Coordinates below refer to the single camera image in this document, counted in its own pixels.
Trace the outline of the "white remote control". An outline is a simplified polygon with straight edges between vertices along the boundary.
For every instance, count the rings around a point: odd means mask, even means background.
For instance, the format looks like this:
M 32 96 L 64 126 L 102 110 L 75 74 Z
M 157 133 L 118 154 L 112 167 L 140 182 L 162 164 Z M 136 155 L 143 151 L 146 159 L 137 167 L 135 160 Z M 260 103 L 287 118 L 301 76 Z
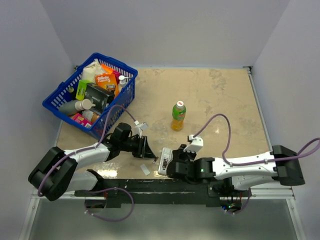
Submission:
M 158 174 L 162 176 L 167 175 L 167 168 L 169 163 L 173 159 L 173 150 L 171 148 L 164 147 L 161 151 L 159 158 Z

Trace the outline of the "white battery compartment cover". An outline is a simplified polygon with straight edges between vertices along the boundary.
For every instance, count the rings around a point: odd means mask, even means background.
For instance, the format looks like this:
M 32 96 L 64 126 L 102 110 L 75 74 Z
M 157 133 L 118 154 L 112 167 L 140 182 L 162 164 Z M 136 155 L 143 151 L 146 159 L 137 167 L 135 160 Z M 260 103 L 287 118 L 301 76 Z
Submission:
M 148 167 L 147 167 L 145 164 L 142 164 L 142 165 L 140 166 L 140 168 L 141 168 L 142 172 L 143 172 L 146 176 L 148 176 L 148 175 L 150 174 L 150 171 L 149 171 Z

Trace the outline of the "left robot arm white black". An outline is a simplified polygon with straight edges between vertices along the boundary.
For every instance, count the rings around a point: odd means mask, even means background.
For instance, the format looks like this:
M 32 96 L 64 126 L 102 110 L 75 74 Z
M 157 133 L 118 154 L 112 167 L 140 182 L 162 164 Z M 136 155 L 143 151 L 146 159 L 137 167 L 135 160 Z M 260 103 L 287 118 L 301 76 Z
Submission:
M 142 135 L 146 127 L 145 122 L 136 121 L 134 128 L 121 122 L 101 142 L 90 146 L 72 150 L 52 147 L 29 174 L 28 182 L 40 196 L 51 202 L 70 191 L 84 190 L 92 196 L 99 196 L 104 190 L 103 178 L 92 169 L 84 172 L 79 169 L 110 161 L 120 152 L 131 153 L 135 158 L 156 160 L 147 136 Z

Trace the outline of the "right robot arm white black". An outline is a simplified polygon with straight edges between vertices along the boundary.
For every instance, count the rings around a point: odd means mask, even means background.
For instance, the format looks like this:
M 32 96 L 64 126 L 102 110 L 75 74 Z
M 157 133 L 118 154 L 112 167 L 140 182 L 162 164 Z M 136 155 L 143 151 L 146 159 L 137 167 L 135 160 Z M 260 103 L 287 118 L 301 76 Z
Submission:
M 305 184 L 298 154 L 282 145 L 272 146 L 272 151 L 227 161 L 220 157 L 195 157 L 195 153 L 181 148 L 174 150 L 167 165 L 167 176 L 191 183 L 228 180 L 222 189 L 230 197 L 272 181 L 278 181 L 282 186 Z

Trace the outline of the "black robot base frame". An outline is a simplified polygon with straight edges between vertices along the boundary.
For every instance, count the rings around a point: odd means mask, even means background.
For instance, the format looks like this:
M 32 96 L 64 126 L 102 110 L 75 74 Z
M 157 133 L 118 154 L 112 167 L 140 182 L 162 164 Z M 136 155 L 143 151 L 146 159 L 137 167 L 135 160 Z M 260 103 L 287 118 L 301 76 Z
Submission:
M 233 189 L 228 179 L 192 183 L 175 178 L 157 179 L 107 179 L 98 177 L 92 190 L 77 190 L 75 196 L 86 197 L 85 203 L 92 208 L 120 208 L 122 204 L 146 205 L 205 205 L 239 209 L 248 190 Z

